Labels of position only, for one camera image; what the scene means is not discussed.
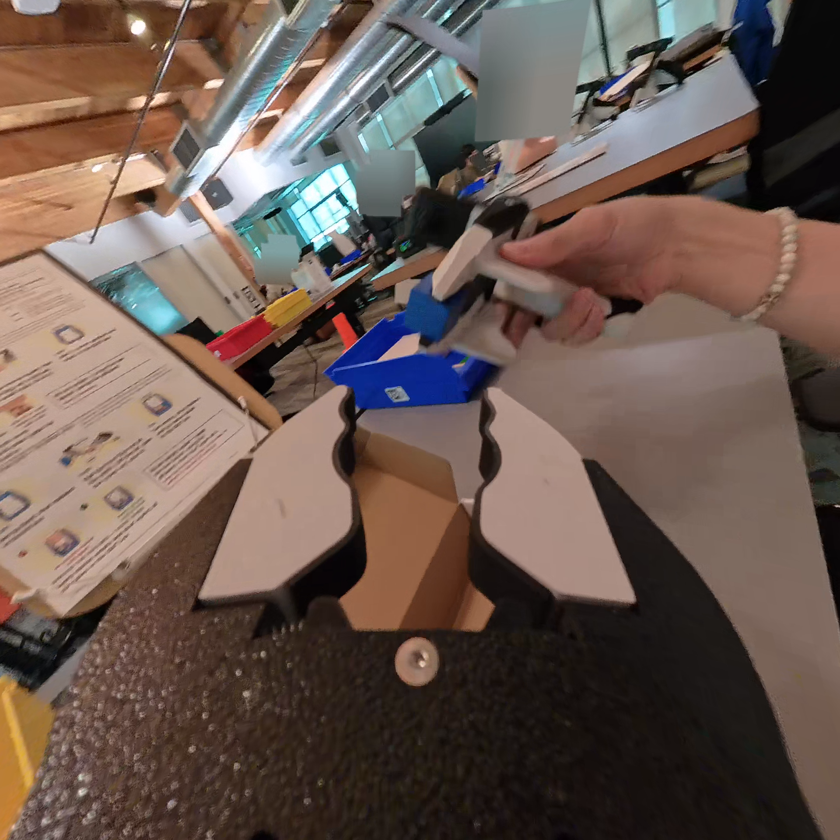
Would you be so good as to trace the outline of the blue cube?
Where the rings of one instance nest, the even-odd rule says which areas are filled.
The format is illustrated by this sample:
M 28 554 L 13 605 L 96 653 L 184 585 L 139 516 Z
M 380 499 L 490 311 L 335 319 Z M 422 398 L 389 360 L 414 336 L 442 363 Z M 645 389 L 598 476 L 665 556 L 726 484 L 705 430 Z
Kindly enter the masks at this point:
M 431 347 L 443 342 L 454 330 L 462 308 L 463 290 L 438 300 L 433 290 L 431 272 L 419 278 L 409 293 L 404 311 L 404 325 L 419 335 L 420 344 Z

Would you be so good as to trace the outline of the blue plastic bin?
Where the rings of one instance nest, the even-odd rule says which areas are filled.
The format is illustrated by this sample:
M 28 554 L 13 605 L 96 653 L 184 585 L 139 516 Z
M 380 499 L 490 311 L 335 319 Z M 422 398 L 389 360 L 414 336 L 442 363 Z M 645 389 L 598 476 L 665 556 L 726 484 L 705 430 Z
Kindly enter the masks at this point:
M 462 353 L 435 356 L 423 351 L 398 360 L 380 356 L 403 335 L 404 313 L 384 318 L 325 371 L 335 385 L 354 394 L 364 410 L 467 403 L 488 384 L 497 367 Z

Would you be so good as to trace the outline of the person's right hand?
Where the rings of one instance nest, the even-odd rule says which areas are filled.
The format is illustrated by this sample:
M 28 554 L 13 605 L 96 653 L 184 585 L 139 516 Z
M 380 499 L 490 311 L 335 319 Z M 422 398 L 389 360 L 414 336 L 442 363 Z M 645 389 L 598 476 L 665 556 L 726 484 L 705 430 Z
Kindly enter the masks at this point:
M 574 346 L 603 331 L 596 295 L 646 305 L 673 292 L 732 316 L 753 311 L 780 271 L 781 222 L 698 197 L 625 198 L 511 241 L 500 255 L 581 289 L 542 326 L 547 340 Z

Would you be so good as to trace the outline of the small yellow plastic bin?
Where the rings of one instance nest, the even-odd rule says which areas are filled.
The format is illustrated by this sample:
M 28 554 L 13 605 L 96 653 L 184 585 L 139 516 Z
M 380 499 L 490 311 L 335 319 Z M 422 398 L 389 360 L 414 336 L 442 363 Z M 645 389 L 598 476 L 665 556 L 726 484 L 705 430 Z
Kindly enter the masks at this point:
M 273 328 L 279 329 L 309 310 L 312 300 L 306 290 L 293 289 L 271 302 L 261 317 Z

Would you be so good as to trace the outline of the large yellow plastic bin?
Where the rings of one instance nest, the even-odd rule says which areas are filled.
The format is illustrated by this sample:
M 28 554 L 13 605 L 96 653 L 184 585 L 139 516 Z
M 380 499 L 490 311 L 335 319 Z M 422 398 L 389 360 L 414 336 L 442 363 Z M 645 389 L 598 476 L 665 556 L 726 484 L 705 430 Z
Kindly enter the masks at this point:
M 48 702 L 1 677 L 1 838 L 18 819 L 44 757 L 55 712 Z

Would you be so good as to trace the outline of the narrow grey table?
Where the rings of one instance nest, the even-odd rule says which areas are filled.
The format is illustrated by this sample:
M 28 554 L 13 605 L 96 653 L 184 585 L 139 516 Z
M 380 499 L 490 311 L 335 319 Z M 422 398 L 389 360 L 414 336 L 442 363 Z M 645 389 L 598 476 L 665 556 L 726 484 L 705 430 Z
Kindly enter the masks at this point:
M 287 336 L 291 336 L 293 339 L 289 348 L 277 356 L 279 360 L 284 358 L 327 322 L 330 322 L 340 314 L 346 313 L 350 304 L 360 294 L 356 290 L 358 284 L 363 280 L 367 280 L 373 273 L 374 267 L 365 265 L 353 269 L 346 276 L 337 278 L 332 282 L 329 293 L 313 302 L 307 310 L 299 313 L 292 320 L 280 325 L 270 335 L 247 348 L 239 356 L 225 360 L 224 364 L 228 368 L 235 370 L 269 347 L 273 345 L 276 347 L 282 346 L 287 341 Z

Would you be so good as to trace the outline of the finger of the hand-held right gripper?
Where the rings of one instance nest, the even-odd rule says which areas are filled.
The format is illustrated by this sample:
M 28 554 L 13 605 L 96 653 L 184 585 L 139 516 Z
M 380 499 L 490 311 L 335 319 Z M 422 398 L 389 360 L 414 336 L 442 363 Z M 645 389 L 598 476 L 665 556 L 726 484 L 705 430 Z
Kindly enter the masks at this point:
M 461 353 L 492 365 L 510 365 L 518 349 L 501 330 L 495 313 L 478 313 L 465 317 L 442 338 L 425 347 L 425 353 L 446 356 Z
M 450 299 L 478 276 L 501 279 L 498 251 L 507 241 L 507 232 L 496 234 L 480 224 L 467 227 L 434 270 L 433 298 Z

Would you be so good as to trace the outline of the red plastic bin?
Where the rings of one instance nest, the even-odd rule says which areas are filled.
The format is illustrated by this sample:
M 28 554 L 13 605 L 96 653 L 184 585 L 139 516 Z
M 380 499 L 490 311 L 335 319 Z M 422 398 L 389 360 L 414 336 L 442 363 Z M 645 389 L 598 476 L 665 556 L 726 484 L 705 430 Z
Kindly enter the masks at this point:
M 206 348 L 219 360 L 230 361 L 269 337 L 273 331 L 272 324 L 262 315 L 257 315 L 220 334 Z

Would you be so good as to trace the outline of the instruction sheet on wooden board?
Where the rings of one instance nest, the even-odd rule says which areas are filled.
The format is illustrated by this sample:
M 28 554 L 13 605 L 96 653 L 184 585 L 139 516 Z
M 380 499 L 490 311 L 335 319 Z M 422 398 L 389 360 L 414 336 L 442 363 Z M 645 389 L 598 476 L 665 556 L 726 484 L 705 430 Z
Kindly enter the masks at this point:
M 281 424 L 43 251 L 1 268 L 2 590 L 99 606 Z

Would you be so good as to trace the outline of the silver ventilation duct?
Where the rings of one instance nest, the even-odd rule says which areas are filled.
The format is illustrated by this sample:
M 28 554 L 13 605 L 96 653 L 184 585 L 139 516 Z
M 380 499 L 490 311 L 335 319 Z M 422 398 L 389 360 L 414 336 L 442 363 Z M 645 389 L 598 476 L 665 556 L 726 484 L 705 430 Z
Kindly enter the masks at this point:
M 220 168 L 339 5 L 300 1 L 288 12 L 283 2 L 268 4 L 254 40 L 227 73 L 206 115 L 185 121 L 175 137 L 174 165 L 164 184 L 170 194 L 180 200 L 195 194 Z

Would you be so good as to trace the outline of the blue jacket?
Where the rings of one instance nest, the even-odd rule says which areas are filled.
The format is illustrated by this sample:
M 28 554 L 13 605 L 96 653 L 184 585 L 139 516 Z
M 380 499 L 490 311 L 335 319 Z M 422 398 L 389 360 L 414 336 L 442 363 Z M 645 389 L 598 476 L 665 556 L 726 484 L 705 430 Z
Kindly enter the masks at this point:
M 775 23 L 770 1 L 737 1 L 729 40 L 744 78 L 752 89 L 763 84 L 775 57 Z

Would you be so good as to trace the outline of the white cardboard box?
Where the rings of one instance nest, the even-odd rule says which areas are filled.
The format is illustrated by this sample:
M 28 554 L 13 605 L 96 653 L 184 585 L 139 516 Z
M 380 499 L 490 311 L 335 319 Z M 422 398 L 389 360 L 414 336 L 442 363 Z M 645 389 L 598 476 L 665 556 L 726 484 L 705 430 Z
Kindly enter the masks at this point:
M 483 630 L 494 607 L 469 581 L 471 520 L 449 462 L 365 429 L 355 454 L 366 567 L 341 599 L 352 627 Z

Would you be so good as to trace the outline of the wide grey table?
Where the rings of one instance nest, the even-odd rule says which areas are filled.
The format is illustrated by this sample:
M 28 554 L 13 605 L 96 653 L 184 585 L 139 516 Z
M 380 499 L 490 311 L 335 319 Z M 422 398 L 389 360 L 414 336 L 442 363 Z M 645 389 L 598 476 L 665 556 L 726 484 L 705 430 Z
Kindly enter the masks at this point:
M 725 54 L 581 140 L 561 145 L 510 189 L 547 224 L 747 143 L 759 104 Z

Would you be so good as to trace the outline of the black office chair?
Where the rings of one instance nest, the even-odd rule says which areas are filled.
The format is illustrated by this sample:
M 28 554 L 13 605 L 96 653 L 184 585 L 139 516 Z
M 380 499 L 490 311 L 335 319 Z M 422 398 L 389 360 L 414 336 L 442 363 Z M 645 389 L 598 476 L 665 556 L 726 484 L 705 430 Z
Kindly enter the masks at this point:
M 792 2 L 749 143 L 749 204 L 839 221 L 839 2 Z

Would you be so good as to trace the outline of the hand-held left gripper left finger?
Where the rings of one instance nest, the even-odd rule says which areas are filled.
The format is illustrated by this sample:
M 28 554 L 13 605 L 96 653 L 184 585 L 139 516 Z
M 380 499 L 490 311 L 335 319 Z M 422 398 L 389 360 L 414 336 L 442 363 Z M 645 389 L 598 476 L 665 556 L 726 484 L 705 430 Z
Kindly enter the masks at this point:
M 201 606 L 265 603 L 298 621 L 366 568 L 354 487 L 355 402 L 345 385 L 295 415 L 253 455 L 197 594 Z

